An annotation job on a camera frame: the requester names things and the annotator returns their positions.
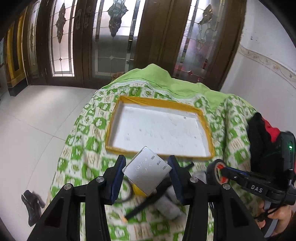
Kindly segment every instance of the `stained glass window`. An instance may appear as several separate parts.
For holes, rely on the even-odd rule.
[[[145,0],[98,0],[92,36],[92,76],[110,81],[133,69]]]
[[[4,64],[3,43],[4,43],[4,39],[1,39],[1,41],[0,41],[0,66],[2,66]]]
[[[216,49],[225,0],[192,0],[174,77],[203,82]]]
[[[55,0],[49,25],[52,76],[74,77],[73,24],[77,0]]]
[[[37,1],[32,7],[31,17],[28,24],[27,48],[28,48],[30,73],[32,78],[39,77],[37,58],[36,58],[36,24],[37,24],[39,7],[40,7],[40,1]]]

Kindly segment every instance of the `green patterned blanket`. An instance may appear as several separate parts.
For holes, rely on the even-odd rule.
[[[77,118],[59,158],[47,204],[65,183],[72,183],[74,186],[87,184],[90,180],[102,175],[108,167],[114,165],[117,156],[106,152],[104,138],[112,111],[120,95],[169,99],[201,109],[212,131],[215,148],[213,160],[220,158],[231,167],[250,170],[250,143],[246,126],[247,121],[255,113],[255,109],[246,104],[244,100],[235,95],[228,95],[213,110],[210,102],[202,93],[196,93],[189,98],[176,98],[176,95],[164,88],[153,87],[150,81],[121,80],[95,92]],[[181,166],[184,166],[186,165],[184,161],[190,160],[179,159],[178,161]],[[211,161],[195,162],[193,171],[205,170]],[[232,186],[249,210],[253,212],[257,206],[256,198],[238,186]],[[143,210],[128,223],[122,222],[120,217],[142,201],[143,198],[136,196],[123,204],[105,206],[111,240],[182,240],[186,219],[168,221],[153,206]],[[180,209],[184,213],[188,212],[188,207],[180,206]],[[81,241],[86,240],[84,215],[85,205],[81,204]],[[207,239],[212,240],[212,238],[213,218],[209,210]]]

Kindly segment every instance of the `green bedsheet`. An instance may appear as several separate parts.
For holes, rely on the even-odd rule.
[[[255,109],[235,95],[212,91],[201,83],[172,79],[165,70],[151,64],[142,70],[134,69],[96,91],[85,105],[59,158],[47,204],[64,184],[87,184],[114,165],[117,156],[106,152],[104,138],[119,95],[169,99],[200,108],[212,131],[215,148],[213,160],[220,158],[229,166],[250,170],[250,143],[246,126]],[[190,160],[178,161],[183,166],[186,165],[184,161]],[[196,162],[193,171],[205,170],[211,161]],[[256,198],[237,185],[232,186],[249,210],[255,211]],[[111,240],[182,239],[186,219],[168,221],[153,206],[143,210],[127,224],[122,222],[120,217],[142,201],[143,198],[134,197],[124,204],[105,206]],[[188,207],[180,206],[180,209],[188,212]],[[81,204],[81,241],[85,240],[84,215],[85,205]],[[209,210],[208,240],[212,240],[212,237],[213,218]]]

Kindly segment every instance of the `finger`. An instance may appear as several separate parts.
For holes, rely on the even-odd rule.
[[[289,217],[289,220],[292,216],[292,208],[290,205],[282,206],[274,213],[268,215],[271,219],[279,219],[279,220],[285,220]]]
[[[262,209],[264,208],[264,201],[263,200],[260,201],[259,208],[262,208]]]
[[[274,231],[272,233],[272,236],[280,234],[283,231],[285,231],[285,229],[288,226],[289,222],[290,222],[290,218],[286,218],[284,220],[279,220],[277,225],[276,225],[276,228],[274,229]]]
[[[263,208],[259,208],[257,211],[257,215],[264,213],[265,210]]]
[[[262,222],[258,222],[258,220],[256,219],[256,223],[257,223],[258,227],[261,229],[265,225],[265,220],[263,220]]]
[[[272,236],[274,236],[279,233],[282,233],[286,229],[286,227],[288,226],[291,216],[292,216],[292,208],[289,205],[283,206],[269,216],[271,216],[272,219],[279,220],[276,225],[276,228],[274,229],[274,231],[272,233]]]

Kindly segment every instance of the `red fabric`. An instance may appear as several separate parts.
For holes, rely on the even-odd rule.
[[[265,129],[266,131],[270,134],[271,136],[271,142],[272,143],[275,143],[276,142],[276,139],[277,137],[279,136],[280,134],[280,130],[278,128],[275,128],[275,127],[272,127],[269,122],[267,120],[265,120],[263,117],[262,117],[262,120],[264,120],[264,126],[265,126]]]

